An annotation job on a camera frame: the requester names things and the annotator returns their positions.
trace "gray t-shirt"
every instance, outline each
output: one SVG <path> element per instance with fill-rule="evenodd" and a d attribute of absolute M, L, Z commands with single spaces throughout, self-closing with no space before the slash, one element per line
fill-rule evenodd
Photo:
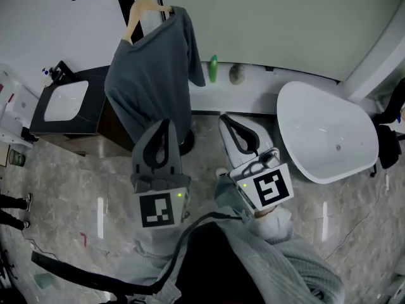
<path fill-rule="evenodd" d="M 134 143 L 152 124 L 169 118 L 180 144 L 191 126 L 189 79 L 205 86 L 190 17 L 173 7 L 169 19 L 141 40 L 121 40 L 104 87 Z"/>

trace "person's hand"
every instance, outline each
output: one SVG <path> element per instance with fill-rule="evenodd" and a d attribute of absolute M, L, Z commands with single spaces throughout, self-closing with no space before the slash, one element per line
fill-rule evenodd
<path fill-rule="evenodd" d="M 254 217 L 256 217 L 257 219 L 258 219 L 259 217 L 263 217 L 263 216 L 265 216 L 265 215 L 271 213 L 272 211 L 274 211 L 274 209 L 275 209 L 276 207 L 277 207 L 277 206 L 272 206 L 272 207 L 266 208 L 265 210 L 261 210 L 260 212 L 255 212 L 255 213 L 254 213 Z"/>

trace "black pants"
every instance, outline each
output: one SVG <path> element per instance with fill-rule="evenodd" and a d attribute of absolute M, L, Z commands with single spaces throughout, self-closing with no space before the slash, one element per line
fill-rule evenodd
<path fill-rule="evenodd" d="M 27 201 L 23 198 L 13 198 L 0 194 L 0 208 L 19 208 L 21 210 L 27 209 Z M 0 210 L 0 224 L 10 225 L 18 230 L 24 229 L 24 222 L 18 220 L 9 213 Z"/>

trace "black chair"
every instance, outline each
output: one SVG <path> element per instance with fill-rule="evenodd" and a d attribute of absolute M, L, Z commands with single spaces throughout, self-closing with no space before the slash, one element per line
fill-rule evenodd
<path fill-rule="evenodd" d="M 378 157 L 380 158 L 381 166 L 384 169 L 391 167 L 398 161 L 399 155 L 402 154 L 399 141 L 405 139 L 405 135 L 398 137 L 395 131 L 383 124 L 391 124 L 397 120 L 398 114 L 400 114 L 404 103 L 405 78 L 399 81 L 394 89 L 385 111 L 381 114 L 375 115 L 372 119 L 378 136 Z M 377 173 L 376 165 L 374 165 L 373 168 L 374 172 L 371 174 L 372 177 Z"/>

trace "green object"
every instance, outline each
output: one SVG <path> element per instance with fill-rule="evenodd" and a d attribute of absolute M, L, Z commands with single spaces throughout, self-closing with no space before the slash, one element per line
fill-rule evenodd
<path fill-rule="evenodd" d="M 25 163 L 25 155 L 22 155 L 21 153 L 12 149 L 8 155 L 8 163 L 23 167 Z"/>
<path fill-rule="evenodd" d="M 34 275 L 34 279 L 38 287 L 41 289 L 46 289 L 50 285 L 53 285 L 55 281 L 55 278 L 48 272 L 46 274 Z"/>
<path fill-rule="evenodd" d="M 214 55 L 211 58 L 211 63 L 209 65 L 209 81 L 214 83 L 216 81 L 216 73 L 218 71 L 218 58 Z"/>

